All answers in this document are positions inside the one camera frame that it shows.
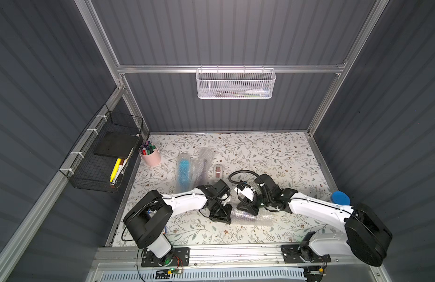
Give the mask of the white tape dispenser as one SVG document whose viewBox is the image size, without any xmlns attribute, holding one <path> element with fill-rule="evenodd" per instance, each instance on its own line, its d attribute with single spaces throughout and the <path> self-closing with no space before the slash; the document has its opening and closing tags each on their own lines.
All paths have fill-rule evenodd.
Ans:
<svg viewBox="0 0 435 282">
<path fill-rule="evenodd" d="M 223 178 L 223 167 L 221 165 L 216 165 L 213 168 L 213 179 L 219 181 Z"/>
</svg>

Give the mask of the purple liquid glass bottle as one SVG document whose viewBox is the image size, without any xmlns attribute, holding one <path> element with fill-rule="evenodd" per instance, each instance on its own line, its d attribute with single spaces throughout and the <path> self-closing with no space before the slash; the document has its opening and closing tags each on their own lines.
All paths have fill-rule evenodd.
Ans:
<svg viewBox="0 0 435 282">
<path fill-rule="evenodd" d="M 242 216 L 232 216 L 232 222 L 235 224 L 242 225 L 260 225 L 260 226 L 270 226 L 271 222 L 269 219 L 264 217 L 242 217 Z"/>
</svg>

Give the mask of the dark purple labelled bottle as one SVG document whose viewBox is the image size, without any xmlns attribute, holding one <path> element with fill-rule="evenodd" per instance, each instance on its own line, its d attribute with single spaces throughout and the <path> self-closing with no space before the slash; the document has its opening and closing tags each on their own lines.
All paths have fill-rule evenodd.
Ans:
<svg viewBox="0 0 435 282">
<path fill-rule="evenodd" d="M 203 182 L 205 181 L 205 178 L 207 176 L 207 165 L 208 165 L 208 160 L 203 159 L 203 162 L 202 162 L 201 167 L 200 167 L 199 177 L 197 178 L 199 181 L 199 184 L 203 184 Z"/>
</svg>

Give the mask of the blue liquid glass bottle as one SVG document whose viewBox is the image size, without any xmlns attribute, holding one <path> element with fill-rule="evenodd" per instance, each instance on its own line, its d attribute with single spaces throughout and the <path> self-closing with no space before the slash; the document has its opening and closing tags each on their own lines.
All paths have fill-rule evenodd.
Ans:
<svg viewBox="0 0 435 282">
<path fill-rule="evenodd" d="M 179 163 L 179 184 L 183 190 L 189 187 L 190 183 L 190 162 L 182 159 Z"/>
</svg>

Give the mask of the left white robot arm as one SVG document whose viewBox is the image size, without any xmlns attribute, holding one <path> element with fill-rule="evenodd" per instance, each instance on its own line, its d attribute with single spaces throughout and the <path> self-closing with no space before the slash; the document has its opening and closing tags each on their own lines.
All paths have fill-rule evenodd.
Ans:
<svg viewBox="0 0 435 282">
<path fill-rule="evenodd" d="M 162 195 L 149 191 L 123 218 L 124 230 L 128 231 L 139 249 L 151 252 L 161 266 L 171 262 L 174 247 L 163 231 L 171 217 L 193 210 L 206 209 L 206 217 L 213 222 L 231 223 L 232 206 L 230 188 L 223 181 L 198 186 L 188 192 Z"/>
</svg>

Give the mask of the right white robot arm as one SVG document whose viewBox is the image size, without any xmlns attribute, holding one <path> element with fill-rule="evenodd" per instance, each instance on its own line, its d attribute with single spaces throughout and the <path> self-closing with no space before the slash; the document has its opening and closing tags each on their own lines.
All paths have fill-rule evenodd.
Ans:
<svg viewBox="0 0 435 282">
<path fill-rule="evenodd" d="M 229 177 L 240 201 L 239 210 L 254 216 L 260 208 L 272 213 L 304 215 L 336 229 L 325 234 L 309 231 L 294 249 L 302 261 L 312 263 L 330 255 L 353 255 L 370 266 L 383 264 L 392 233 L 369 206 L 326 202 L 295 189 L 282 189 L 267 174 L 255 173 L 254 177 L 252 184 Z"/>
</svg>

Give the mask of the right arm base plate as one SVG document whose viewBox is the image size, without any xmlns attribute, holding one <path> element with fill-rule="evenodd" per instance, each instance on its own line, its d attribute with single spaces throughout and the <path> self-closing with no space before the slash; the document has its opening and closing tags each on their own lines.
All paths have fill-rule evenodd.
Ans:
<svg viewBox="0 0 435 282">
<path fill-rule="evenodd" d="M 287 264 L 293 263 L 330 263 L 329 255 L 319 256 L 309 246 L 301 247 L 300 244 L 283 244 L 280 246 L 283 260 Z"/>
</svg>

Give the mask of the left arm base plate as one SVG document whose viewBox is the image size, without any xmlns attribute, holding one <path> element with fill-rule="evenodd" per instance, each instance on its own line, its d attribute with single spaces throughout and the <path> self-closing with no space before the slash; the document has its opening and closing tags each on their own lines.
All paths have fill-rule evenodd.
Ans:
<svg viewBox="0 0 435 282">
<path fill-rule="evenodd" d="M 152 251 L 143 249 L 141 254 L 141 267 L 177 267 L 188 266 L 190 248 L 177 247 L 170 251 L 165 257 L 157 258 Z"/>
</svg>

